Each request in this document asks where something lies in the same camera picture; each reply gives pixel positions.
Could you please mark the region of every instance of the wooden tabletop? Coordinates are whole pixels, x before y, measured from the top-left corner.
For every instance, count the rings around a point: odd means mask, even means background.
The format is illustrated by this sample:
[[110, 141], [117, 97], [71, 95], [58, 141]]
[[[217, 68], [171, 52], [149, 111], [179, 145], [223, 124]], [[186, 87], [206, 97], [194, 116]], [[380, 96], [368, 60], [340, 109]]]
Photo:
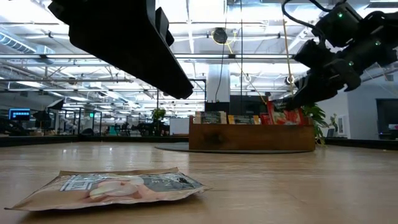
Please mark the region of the wooden tabletop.
[[398, 223], [398, 152], [333, 146], [272, 155], [188, 154], [111, 142], [0, 148], [0, 206], [13, 206], [59, 170], [170, 167], [213, 189], [171, 203], [1, 210], [0, 223]]

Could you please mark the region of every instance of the ceiling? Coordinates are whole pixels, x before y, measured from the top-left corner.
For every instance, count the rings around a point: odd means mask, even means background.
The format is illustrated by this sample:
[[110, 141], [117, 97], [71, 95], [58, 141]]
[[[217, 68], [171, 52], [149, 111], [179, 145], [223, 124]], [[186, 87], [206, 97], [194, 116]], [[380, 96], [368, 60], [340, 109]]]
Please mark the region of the ceiling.
[[[324, 6], [331, 6], [333, 1], [322, 0], [319, 2]], [[48, 11], [47, 6], [50, 3], [50, 0], [0, 1], [0, 33], [7, 34], [28, 48], [41, 50], [36, 53], [64, 55], [53, 58], [54, 63], [47, 65], [37, 62], [34, 58], [24, 58], [21, 52], [0, 44], [0, 54], [16, 55], [14, 58], [2, 59], [0, 57], [0, 62], [6, 61], [27, 70], [25, 73], [9, 72], [10, 77], [4, 71], [0, 73], [0, 77], [25, 78], [27, 80], [53, 79], [56, 82], [41, 83], [45, 88], [54, 90], [49, 91], [53, 95], [86, 98], [92, 103], [119, 103], [124, 105], [112, 105], [112, 110], [116, 108], [150, 113], [149, 110], [156, 107], [157, 92], [153, 87], [96, 58], [77, 58], [77, 56], [65, 55], [86, 55], [86, 52], [74, 47], [69, 42], [68, 26]], [[391, 2], [387, 5], [388, 7], [384, 7], [382, 3], [373, 4], [374, 1], [369, 0], [353, 0], [349, 3], [362, 16], [375, 10], [398, 11], [398, 4]], [[220, 55], [222, 54], [234, 53], [244, 55], [244, 73], [251, 76], [250, 81], [257, 89], [270, 91], [289, 89], [284, 83], [285, 78], [289, 75], [289, 70], [284, 56], [286, 55], [285, 32], [279, 1], [242, 0], [242, 13], [239, 0], [156, 0], [156, 4], [157, 7], [162, 7], [169, 19], [170, 31], [175, 38], [171, 50], [188, 78], [206, 79], [210, 75], [209, 65], [221, 63]], [[287, 11], [294, 17], [312, 24], [316, 23], [323, 15], [321, 10], [304, 0], [289, 3]], [[243, 20], [243, 29], [241, 29], [241, 19]], [[225, 47], [223, 52], [223, 46], [217, 44], [211, 38], [211, 34], [215, 28], [225, 25], [230, 47]], [[306, 27], [287, 20], [286, 38], [289, 54], [295, 54], [302, 44], [313, 36]], [[217, 54], [219, 56], [197, 58], [199, 54]], [[270, 58], [264, 56], [270, 54], [274, 56]], [[229, 65], [231, 89], [240, 89], [240, 82], [233, 81], [234, 77], [241, 74], [240, 65], [237, 65], [234, 60], [223, 61]], [[292, 62], [290, 66], [295, 77], [305, 74], [308, 69], [296, 62]], [[369, 69], [371, 76], [378, 77], [381, 72], [383, 71], [378, 67]], [[68, 83], [67, 81], [71, 78], [81, 81]], [[195, 86], [195, 92], [187, 101], [176, 101], [160, 93], [162, 106], [168, 110], [169, 114], [185, 116], [192, 114], [192, 111], [203, 109], [205, 82], [192, 83]], [[369, 83], [378, 85], [374, 80]], [[31, 83], [12, 83], [8, 87], [33, 90], [39, 88], [26, 84]], [[249, 89], [250, 83], [245, 80], [242, 86]], [[282, 95], [283, 93], [273, 93], [274, 97]], [[78, 101], [70, 98], [69, 100], [71, 103], [86, 103], [83, 99]]]

